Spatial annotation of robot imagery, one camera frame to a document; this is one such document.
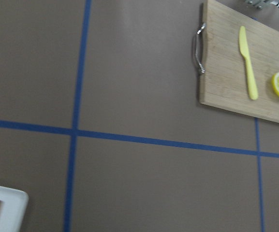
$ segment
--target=knife handle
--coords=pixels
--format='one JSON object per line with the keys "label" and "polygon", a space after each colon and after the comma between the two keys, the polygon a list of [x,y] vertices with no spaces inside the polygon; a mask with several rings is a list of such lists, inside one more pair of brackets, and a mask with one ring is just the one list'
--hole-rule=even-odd
{"label": "knife handle", "polygon": [[251,60],[250,59],[245,59],[246,60],[246,70],[247,70],[247,83],[248,83],[248,92],[249,92],[249,97],[252,100],[256,100],[259,97],[259,93],[257,91],[257,86],[254,78],[254,73],[251,65]]}

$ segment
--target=wooden cutting board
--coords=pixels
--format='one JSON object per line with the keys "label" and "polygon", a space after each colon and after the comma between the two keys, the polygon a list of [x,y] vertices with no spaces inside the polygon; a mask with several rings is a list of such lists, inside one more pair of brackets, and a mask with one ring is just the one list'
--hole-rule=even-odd
{"label": "wooden cutting board", "polygon": [[[200,102],[279,122],[279,97],[271,77],[279,72],[279,32],[215,0],[203,7],[203,60]],[[240,26],[246,27],[259,98],[248,96],[244,59],[239,51]]]}

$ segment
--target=metal handle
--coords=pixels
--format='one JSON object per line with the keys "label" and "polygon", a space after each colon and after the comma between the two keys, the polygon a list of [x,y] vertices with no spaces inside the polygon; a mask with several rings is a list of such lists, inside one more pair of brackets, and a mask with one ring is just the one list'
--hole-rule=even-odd
{"label": "metal handle", "polygon": [[196,33],[196,37],[195,37],[195,58],[196,61],[198,63],[198,66],[200,68],[199,72],[200,73],[205,73],[205,69],[202,65],[202,63],[200,62],[199,58],[198,58],[198,48],[199,48],[199,34],[204,30],[204,28],[206,27],[206,23],[204,22],[201,26],[201,28],[199,28],[199,30]]}

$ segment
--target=knife blade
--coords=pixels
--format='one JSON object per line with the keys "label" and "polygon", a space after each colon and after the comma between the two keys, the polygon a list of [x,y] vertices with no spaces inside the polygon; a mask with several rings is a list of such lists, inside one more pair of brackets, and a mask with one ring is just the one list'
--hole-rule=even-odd
{"label": "knife blade", "polygon": [[244,26],[241,26],[239,30],[239,48],[240,48],[241,55],[245,59],[249,97],[252,100],[256,100],[259,97],[259,93],[254,78],[254,73],[253,73],[253,68],[252,68],[251,58],[249,53],[249,47],[247,42],[246,28]]}

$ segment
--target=metal object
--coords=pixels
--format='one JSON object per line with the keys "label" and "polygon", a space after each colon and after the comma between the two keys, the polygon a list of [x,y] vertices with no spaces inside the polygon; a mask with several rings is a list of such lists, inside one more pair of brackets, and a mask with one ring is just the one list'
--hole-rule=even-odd
{"label": "metal object", "polygon": [[204,28],[206,27],[206,23],[204,22],[202,25],[201,25],[201,28],[199,28],[199,30],[197,31],[196,33],[196,37],[195,37],[195,58],[196,58],[196,61],[198,63],[198,66],[199,66],[199,73],[202,74],[202,73],[205,73],[205,69],[202,65],[202,63],[200,62],[199,58],[198,58],[198,49],[199,49],[199,34],[204,30]]}
{"label": "metal object", "polygon": [[245,3],[254,6],[256,9],[261,10],[270,4],[273,0],[244,0]]}

